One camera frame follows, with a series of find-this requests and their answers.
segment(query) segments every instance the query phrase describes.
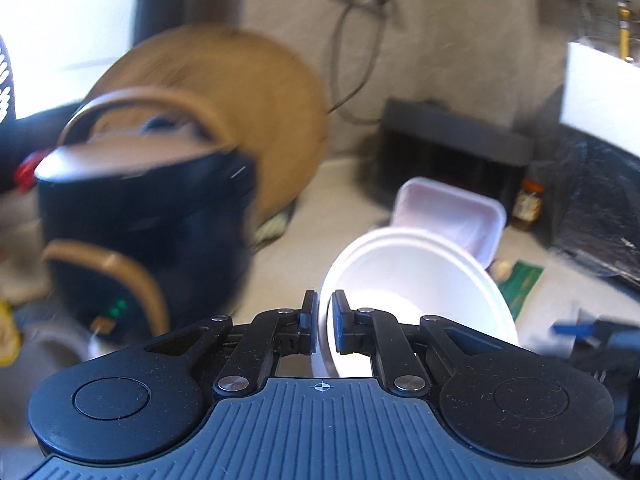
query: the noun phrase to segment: white plastic tray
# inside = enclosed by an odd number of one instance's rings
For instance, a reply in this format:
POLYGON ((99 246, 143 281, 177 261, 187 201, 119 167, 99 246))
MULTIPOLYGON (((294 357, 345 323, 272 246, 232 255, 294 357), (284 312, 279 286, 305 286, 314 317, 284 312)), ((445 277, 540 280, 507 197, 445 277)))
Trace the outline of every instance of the white plastic tray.
POLYGON ((485 269, 494 259, 507 215, 500 202, 428 178, 398 191, 391 225, 418 227, 450 240, 485 269))

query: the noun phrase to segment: green mat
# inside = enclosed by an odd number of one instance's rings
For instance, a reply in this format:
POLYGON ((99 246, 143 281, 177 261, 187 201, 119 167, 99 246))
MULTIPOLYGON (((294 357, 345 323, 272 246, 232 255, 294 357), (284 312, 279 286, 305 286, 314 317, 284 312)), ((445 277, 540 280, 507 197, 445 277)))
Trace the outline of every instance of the green mat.
POLYGON ((513 266, 513 271, 509 279, 498 285, 504 301, 506 301, 509 306, 513 320, 520 314, 524 300, 540 278, 543 270, 544 267, 518 261, 513 266))

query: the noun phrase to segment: white bowl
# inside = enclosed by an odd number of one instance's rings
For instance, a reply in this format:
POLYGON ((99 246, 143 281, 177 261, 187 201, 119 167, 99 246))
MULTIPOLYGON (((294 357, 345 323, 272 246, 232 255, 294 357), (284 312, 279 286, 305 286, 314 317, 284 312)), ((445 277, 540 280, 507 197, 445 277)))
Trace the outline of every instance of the white bowl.
POLYGON ((343 289, 352 310, 391 312, 418 324, 435 314, 503 341, 518 344, 513 319, 489 275, 466 251, 422 229, 376 229, 350 244, 329 269, 318 312, 314 377, 366 377, 369 358, 335 350, 331 294, 343 289))

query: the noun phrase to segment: wooden cutting board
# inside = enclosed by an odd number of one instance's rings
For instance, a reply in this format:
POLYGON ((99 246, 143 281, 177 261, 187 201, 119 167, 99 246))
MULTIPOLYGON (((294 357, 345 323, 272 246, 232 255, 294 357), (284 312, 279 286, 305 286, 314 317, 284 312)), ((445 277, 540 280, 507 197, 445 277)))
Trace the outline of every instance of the wooden cutting board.
MULTIPOLYGON (((299 195, 324 156, 327 106, 316 74, 290 50, 259 34, 221 25, 164 32, 120 58, 86 100, 131 86, 187 89, 210 102, 239 149, 255 157, 260 221, 299 195)), ((92 134, 139 126, 162 112, 114 110, 92 134)))

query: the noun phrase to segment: yellow package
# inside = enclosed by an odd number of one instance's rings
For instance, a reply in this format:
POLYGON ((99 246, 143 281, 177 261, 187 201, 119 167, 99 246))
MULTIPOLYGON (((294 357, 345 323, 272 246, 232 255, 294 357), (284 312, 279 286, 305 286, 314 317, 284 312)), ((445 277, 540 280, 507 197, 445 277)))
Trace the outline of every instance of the yellow package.
POLYGON ((8 303, 0 301, 0 367, 13 363, 19 352, 20 332, 8 303))

